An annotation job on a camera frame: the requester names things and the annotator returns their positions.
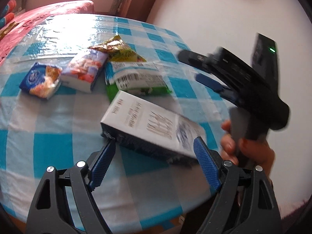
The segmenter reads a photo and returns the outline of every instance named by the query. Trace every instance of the snack package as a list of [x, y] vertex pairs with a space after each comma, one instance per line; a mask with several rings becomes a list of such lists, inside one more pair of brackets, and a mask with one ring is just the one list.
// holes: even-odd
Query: snack package
[[108, 98], [114, 99], [119, 90], [133, 95], [171, 93], [154, 62], [109, 62], [105, 68]]
[[124, 43], [119, 35], [116, 35], [99, 45], [91, 46], [89, 48], [109, 54], [110, 61], [146, 61], [143, 57], [132, 50], [128, 44]]
[[62, 68], [36, 62], [24, 77], [19, 88], [31, 95], [49, 99], [60, 86]]
[[78, 53], [60, 76], [63, 85], [91, 93], [107, 58], [108, 54], [93, 49]]

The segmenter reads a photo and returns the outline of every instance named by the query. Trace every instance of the hand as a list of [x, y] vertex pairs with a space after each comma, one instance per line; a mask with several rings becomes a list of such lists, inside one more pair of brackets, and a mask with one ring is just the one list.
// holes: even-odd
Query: hand
[[[230, 160], [235, 165], [238, 165], [238, 159], [235, 156], [235, 142], [230, 135], [230, 127], [230, 120], [226, 120], [221, 124], [221, 128], [227, 132], [221, 139], [221, 157], [223, 160]], [[258, 142], [241, 138], [238, 141], [238, 147], [246, 157], [253, 160], [257, 165], [260, 165], [266, 176], [269, 177], [274, 163], [275, 153], [269, 147], [267, 141]]]

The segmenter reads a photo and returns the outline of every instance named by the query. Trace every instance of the gray handle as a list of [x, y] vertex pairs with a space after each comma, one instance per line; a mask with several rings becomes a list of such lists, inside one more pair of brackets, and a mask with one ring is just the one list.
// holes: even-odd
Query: gray handle
[[231, 120], [230, 134], [236, 144], [235, 154], [238, 158], [238, 166], [252, 169], [255, 163], [241, 153], [238, 140], [246, 138], [248, 140], [264, 141], [269, 127], [243, 108], [233, 107], [229, 112]]

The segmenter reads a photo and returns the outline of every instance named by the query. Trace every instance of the yellow snack bag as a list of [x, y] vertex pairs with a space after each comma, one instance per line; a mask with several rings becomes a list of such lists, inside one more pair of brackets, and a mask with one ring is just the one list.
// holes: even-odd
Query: yellow snack bag
[[91, 46], [89, 48], [109, 54], [110, 61], [146, 61], [142, 56], [138, 55], [134, 50], [132, 50], [128, 44], [124, 43], [119, 35], [116, 35], [99, 45]]

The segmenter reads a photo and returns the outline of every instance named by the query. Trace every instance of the table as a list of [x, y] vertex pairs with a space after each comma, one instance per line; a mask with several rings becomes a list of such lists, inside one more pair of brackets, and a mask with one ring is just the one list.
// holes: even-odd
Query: table
[[[19, 83], [35, 61], [66, 66], [80, 50], [119, 34], [148, 61], [161, 61], [171, 95], [145, 97], [200, 123], [210, 149], [218, 150], [220, 123], [228, 102], [197, 83], [198, 72], [175, 58], [188, 46], [174, 32], [125, 18], [73, 14], [35, 26], [0, 68], [0, 202], [26, 221], [36, 187], [47, 166], [73, 166], [100, 150], [100, 120], [109, 106], [104, 78], [92, 94], [60, 87], [50, 100], [21, 92]], [[69, 206], [82, 228], [71, 188]], [[114, 233], [135, 232], [188, 212], [211, 196], [199, 166], [170, 166], [117, 146], [95, 201]]]

